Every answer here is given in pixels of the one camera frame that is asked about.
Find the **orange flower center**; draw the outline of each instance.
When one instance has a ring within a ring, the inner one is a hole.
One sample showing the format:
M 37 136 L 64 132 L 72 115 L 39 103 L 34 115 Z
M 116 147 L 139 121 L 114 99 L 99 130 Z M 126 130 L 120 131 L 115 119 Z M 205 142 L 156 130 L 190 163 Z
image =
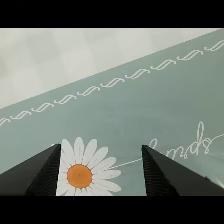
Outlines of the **orange flower center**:
M 69 168 L 67 173 L 69 184 L 76 188 L 85 188 L 92 182 L 91 170 L 81 164 L 76 164 Z

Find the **white checkered tablecloth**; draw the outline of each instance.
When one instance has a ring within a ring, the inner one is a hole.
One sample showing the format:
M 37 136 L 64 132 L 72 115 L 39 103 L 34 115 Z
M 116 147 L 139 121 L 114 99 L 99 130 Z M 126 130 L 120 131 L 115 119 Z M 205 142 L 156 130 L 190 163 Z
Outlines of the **white checkered tablecloth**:
M 0 108 L 217 29 L 0 29 Z

